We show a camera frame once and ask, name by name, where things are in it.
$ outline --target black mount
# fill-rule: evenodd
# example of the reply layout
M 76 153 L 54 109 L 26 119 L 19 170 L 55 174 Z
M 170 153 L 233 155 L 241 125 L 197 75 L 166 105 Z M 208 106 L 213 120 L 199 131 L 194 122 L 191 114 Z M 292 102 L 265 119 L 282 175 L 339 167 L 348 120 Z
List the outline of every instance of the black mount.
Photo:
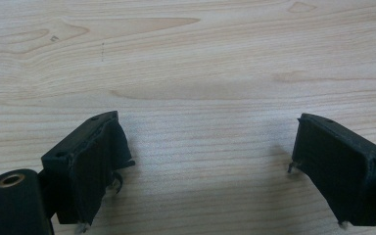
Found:
M 337 122 L 302 114 L 293 152 L 340 224 L 376 226 L 376 145 Z
M 0 175 L 0 234 L 54 234 L 62 224 L 93 222 L 106 187 L 135 165 L 118 112 L 88 119 L 41 158 L 37 174 L 17 169 Z

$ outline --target black plastic part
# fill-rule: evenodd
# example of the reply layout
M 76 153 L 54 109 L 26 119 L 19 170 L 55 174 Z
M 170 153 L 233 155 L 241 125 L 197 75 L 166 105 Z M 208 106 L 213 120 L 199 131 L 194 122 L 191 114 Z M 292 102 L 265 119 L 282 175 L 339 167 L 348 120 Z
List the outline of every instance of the black plastic part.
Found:
M 60 223 L 91 224 L 106 187 L 117 179 L 121 188 L 117 170 L 135 165 L 130 159 L 118 112 L 88 119 L 41 158 L 39 174 L 0 175 L 0 234 L 53 234 L 54 213 Z
M 376 145 L 337 122 L 302 114 L 293 152 L 340 223 L 376 225 Z
M 0 234 L 53 234 L 35 171 L 17 169 L 0 175 Z
M 42 158 L 48 215 L 60 223 L 89 223 L 100 208 L 114 170 L 134 165 L 118 113 L 88 119 Z

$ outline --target wooden table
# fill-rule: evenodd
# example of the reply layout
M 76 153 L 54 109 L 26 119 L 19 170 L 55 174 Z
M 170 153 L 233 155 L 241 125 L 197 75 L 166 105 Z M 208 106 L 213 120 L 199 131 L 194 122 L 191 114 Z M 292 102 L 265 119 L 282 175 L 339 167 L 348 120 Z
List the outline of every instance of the wooden table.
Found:
M 0 174 L 111 110 L 137 166 L 87 234 L 376 234 L 286 173 L 301 113 L 376 143 L 376 1 L 0 1 Z

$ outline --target metal ring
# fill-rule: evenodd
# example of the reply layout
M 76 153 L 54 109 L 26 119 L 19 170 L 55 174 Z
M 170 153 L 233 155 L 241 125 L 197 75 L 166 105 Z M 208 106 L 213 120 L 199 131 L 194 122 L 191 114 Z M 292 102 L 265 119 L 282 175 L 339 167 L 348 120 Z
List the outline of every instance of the metal ring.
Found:
M 14 173 L 6 176 L 0 181 L 0 188 L 9 188 L 21 183 L 25 179 L 25 175 L 21 173 Z

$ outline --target wood grain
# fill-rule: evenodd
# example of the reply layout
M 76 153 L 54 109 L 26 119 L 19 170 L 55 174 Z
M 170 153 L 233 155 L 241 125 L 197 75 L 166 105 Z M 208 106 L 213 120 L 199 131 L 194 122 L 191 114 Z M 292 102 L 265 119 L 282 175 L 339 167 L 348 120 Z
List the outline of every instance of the wood grain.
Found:
M 88 234 L 376 234 L 286 173 L 303 112 L 376 143 L 376 1 L 0 1 L 0 174 L 110 110 L 137 166 Z

